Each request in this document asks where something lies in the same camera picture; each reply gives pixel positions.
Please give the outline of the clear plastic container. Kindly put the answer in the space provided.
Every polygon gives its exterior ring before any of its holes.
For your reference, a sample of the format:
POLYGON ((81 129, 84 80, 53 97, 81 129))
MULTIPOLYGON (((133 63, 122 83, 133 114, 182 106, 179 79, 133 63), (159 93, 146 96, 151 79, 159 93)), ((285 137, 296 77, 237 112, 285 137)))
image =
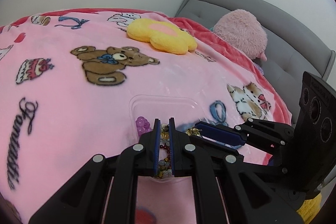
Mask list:
POLYGON ((139 129, 139 117, 147 120, 146 128, 152 129, 156 119, 161 124, 168 124, 170 118, 174 118, 175 126, 178 131, 185 132, 197 122, 207 122, 202 107, 194 100, 184 97, 167 96, 134 96, 129 102, 129 115, 131 121, 130 141, 139 141, 142 130, 139 129))

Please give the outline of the yellow fleece sleeve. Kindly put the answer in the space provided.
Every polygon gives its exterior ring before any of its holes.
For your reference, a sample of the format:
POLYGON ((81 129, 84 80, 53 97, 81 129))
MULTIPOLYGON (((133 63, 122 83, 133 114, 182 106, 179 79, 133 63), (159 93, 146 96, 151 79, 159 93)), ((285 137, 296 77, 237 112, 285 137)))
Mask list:
POLYGON ((319 193, 311 200, 305 200, 297 213, 303 219, 304 224, 310 223, 321 209, 322 194, 319 193))

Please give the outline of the yellow flower plush cushion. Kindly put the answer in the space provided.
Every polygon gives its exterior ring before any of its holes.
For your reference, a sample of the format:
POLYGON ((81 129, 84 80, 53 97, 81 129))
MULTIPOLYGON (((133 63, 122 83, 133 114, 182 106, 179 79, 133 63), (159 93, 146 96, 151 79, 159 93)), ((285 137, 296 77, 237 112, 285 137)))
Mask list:
POLYGON ((197 42, 188 32, 169 22, 136 19, 126 29, 127 35, 139 42, 149 43, 159 51, 184 55, 197 49, 197 42))

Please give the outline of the pink fluffy plush toy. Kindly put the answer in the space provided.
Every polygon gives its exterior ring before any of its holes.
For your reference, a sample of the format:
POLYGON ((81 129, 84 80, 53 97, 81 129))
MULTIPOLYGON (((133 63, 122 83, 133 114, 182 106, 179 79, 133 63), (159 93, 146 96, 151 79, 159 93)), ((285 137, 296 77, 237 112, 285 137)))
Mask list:
POLYGON ((267 61, 267 34, 252 13, 242 9, 229 12, 214 25, 213 33, 245 53, 251 60, 267 61))

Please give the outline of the grey upholstered headboard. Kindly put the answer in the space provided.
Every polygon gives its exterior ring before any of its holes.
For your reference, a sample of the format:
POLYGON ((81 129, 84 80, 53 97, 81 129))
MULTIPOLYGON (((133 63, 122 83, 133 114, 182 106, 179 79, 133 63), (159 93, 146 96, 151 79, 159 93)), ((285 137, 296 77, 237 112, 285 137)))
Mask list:
POLYGON ((295 124, 299 115, 302 75, 310 72, 329 78, 335 62, 331 50, 293 16, 263 0, 183 0, 176 16, 211 28, 231 11, 249 11, 267 34, 266 61, 258 61, 265 78, 286 103, 295 124))

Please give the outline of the pink cartoon fleece blanket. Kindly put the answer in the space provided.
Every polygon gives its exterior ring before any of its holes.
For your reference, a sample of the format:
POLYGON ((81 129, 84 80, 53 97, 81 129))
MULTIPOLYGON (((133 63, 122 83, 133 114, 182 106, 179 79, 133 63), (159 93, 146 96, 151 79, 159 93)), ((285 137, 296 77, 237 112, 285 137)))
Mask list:
POLYGON ((74 9, 1 26, 1 195, 19 223, 92 156, 111 157, 130 141, 134 96, 184 97, 213 124, 251 117, 290 123, 292 115, 254 63, 204 26, 156 12, 74 9), (176 55, 131 39, 136 19, 169 22, 194 37, 176 55))

